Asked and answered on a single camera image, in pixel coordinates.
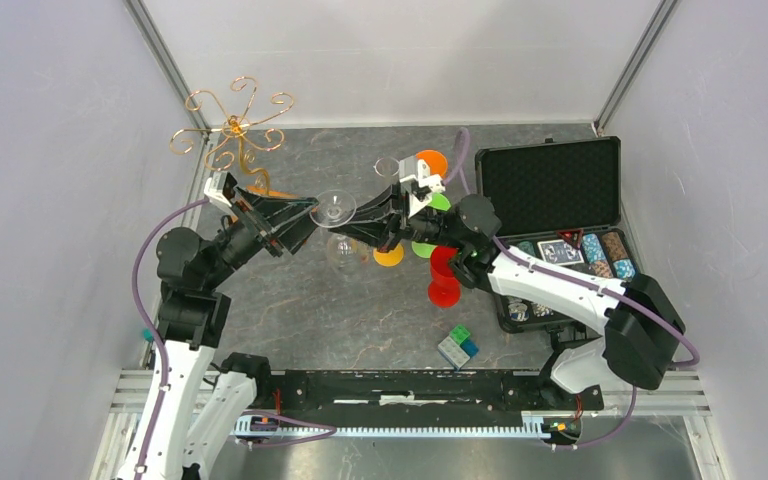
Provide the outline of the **yellow plastic wine glass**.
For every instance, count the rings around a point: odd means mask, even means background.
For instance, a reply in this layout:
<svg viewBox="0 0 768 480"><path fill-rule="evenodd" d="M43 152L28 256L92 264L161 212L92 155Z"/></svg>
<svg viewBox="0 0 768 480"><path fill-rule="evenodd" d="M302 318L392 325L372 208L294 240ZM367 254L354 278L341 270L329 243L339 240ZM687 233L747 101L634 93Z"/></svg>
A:
<svg viewBox="0 0 768 480"><path fill-rule="evenodd" d="M401 243L397 243L396 246L389 251L376 249L373 252L373 258L375 262L378 265L386 268L395 267L399 265L403 261L404 255L405 255L405 251Z"/></svg>

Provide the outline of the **clear wine glass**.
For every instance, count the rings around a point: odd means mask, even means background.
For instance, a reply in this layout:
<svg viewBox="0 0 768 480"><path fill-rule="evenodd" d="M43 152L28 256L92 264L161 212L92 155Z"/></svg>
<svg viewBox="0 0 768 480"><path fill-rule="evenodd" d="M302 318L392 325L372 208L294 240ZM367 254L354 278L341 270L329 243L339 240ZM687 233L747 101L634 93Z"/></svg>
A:
<svg viewBox="0 0 768 480"><path fill-rule="evenodd" d="M365 266L370 259L369 247L341 230L353 219L357 210L356 200L340 189L325 190L316 199L318 204L310 217L315 225L330 234L326 242L328 265L338 274L348 276Z"/></svg>

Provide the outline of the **clear champagne flute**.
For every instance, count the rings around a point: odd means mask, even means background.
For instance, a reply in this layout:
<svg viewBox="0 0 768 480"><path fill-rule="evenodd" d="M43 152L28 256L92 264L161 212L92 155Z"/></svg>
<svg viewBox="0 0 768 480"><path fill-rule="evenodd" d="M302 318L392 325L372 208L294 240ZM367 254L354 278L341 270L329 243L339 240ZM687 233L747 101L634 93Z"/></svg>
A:
<svg viewBox="0 0 768 480"><path fill-rule="evenodd" d="M393 182L398 179L400 162L393 157L379 158L374 164L374 172L385 182Z"/></svg>

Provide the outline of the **green plastic wine glass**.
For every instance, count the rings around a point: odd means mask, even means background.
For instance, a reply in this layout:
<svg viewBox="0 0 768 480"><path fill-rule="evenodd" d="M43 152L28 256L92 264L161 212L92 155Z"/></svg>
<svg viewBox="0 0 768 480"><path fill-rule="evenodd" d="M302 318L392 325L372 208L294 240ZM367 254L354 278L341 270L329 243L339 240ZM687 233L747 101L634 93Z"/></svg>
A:
<svg viewBox="0 0 768 480"><path fill-rule="evenodd" d="M416 256L423 259L429 259L437 246L439 213L448 211L451 202L444 194L434 193L428 208L429 211L420 215L418 220L411 220L411 249Z"/></svg>

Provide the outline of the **orange plastic wine glass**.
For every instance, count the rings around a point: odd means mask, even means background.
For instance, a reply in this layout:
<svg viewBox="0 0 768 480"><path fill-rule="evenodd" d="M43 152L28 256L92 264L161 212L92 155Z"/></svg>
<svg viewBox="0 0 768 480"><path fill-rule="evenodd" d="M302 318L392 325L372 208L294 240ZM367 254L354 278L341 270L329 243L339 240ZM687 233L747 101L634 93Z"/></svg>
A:
<svg viewBox="0 0 768 480"><path fill-rule="evenodd" d="M438 175L441 178L446 177L448 160L440 151L422 150L416 154L416 158L423 161L429 167L431 175Z"/></svg>

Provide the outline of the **red plastic wine glass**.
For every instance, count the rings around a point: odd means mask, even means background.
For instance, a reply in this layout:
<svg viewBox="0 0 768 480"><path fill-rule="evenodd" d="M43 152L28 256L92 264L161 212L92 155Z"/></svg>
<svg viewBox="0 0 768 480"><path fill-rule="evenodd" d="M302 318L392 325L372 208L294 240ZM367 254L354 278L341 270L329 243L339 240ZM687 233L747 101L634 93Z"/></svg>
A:
<svg viewBox="0 0 768 480"><path fill-rule="evenodd" d="M430 302L440 308L450 308L461 298L461 286L449 261L457 253L451 247L437 246L429 259L431 283L427 294Z"/></svg>

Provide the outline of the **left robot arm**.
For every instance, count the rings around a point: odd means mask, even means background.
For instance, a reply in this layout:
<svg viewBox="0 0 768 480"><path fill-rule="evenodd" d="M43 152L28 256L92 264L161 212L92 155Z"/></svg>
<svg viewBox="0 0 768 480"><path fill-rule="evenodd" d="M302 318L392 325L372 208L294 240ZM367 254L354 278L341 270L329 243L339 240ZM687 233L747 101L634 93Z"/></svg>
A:
<svg viewBox="0 0 768 480"><path fill-rule="evenodd" d="M147 239L156 246L161 302L148 320L155 350L153 377L136 436L119 479L206 479L247 407L274 394L267 358L234 353L221 364L212 395L194 412L214 359L231 300L219 286L262 251L294 254L316 230L314 197L222 193L230 223L212 239L166 221Z"/></svg>

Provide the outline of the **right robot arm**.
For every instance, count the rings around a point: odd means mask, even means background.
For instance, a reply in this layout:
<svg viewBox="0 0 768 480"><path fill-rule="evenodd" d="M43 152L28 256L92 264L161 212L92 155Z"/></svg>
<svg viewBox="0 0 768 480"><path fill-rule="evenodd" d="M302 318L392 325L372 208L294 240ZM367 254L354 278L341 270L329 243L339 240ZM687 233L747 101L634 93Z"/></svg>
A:
<svg viewBox="0 0 768 480"><path fill-rule="evenodd" d="M679 367L674 356L687 342L685 325L656 279L603 278L551 264L506 246L496 236L501 226L483 196L441 211L392 186L334 230L382 252L403 240L453 248L448 265L463 287L545 305L596 332L597 339L559 353L539 378L538 396L551 408L614 379L656 390Z"/></svg>

